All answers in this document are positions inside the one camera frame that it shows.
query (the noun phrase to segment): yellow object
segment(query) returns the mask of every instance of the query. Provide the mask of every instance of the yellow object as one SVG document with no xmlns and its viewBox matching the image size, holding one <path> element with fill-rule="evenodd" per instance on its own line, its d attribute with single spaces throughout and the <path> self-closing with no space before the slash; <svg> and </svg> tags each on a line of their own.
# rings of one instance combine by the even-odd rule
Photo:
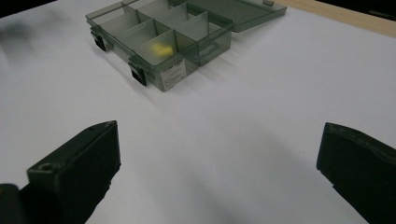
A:
<svg viewBox="0 0 396 224">
<path fill-rule="evenodd" d="M 153 44 L 151 50 L 154 51 L 155 55 L 161 58 L 167 58 L 174 54 L 172 47 L 163 43 Z"/>
</svg>

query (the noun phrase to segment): white label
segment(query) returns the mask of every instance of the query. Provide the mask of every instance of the white label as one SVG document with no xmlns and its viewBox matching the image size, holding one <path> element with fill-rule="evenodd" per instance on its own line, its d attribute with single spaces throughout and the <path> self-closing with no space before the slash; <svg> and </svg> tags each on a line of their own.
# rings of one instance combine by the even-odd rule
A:
<svg viewBox="0 0 396 224">
<path fill-rule="evenodd" d="M 179 63 L 175 63 L 172 67 L 169 67 L 165 71 L 161 72 L 163 78 L 163 86 L 165 90 L 169 90 L 174 87 L 179 81 L 187 76 L 186 64 L 184 59 Z"/>
</svg>

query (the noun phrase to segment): white table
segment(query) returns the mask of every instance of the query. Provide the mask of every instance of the white table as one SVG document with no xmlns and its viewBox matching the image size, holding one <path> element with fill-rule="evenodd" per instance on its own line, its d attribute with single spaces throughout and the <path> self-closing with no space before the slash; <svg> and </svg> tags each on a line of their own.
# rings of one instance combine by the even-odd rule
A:
<svg viewBox="0 0 396 224">
<path fill-rule="evenodd" d="M 0 183 L 116 120 L 122 166 L 88 223 L 366 223 L 316 160 L 325 122 L 396 147 L 395 38 L 289 7 L 161 92 L 95 46 L 85 15 L 113 3 L 0 19 Z"/>
</svg>

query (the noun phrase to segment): plastic organizer box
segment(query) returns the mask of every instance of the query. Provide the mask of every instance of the plastic organizer box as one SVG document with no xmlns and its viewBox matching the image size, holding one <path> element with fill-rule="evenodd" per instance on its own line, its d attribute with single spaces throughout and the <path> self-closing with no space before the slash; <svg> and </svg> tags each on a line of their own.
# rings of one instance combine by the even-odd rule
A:
<svg viewBox="0 0 396 224">
<path fill-rule="evenodd" d="M 167 91 L 231 46 L 232 32 L 283 16 L 264 0 L 124 0 L 86 15 L 96 45 Z"/>
</svg>

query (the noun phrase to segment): transparent gray plastic case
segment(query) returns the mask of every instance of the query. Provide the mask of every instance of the transparent gray plastic case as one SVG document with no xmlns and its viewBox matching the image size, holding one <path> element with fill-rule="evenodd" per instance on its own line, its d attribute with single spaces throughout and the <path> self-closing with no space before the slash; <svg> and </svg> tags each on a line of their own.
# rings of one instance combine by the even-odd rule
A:
<svg viewBox="0 0 396 224">
<path fill-rule="evenodd" d="M 113 50 L 141 84 L 167 91 L 229 49 L 232 32 L 286 9 L 268 0 L 124 0 L 86 19 L 99 48 Z"/>
</svg>

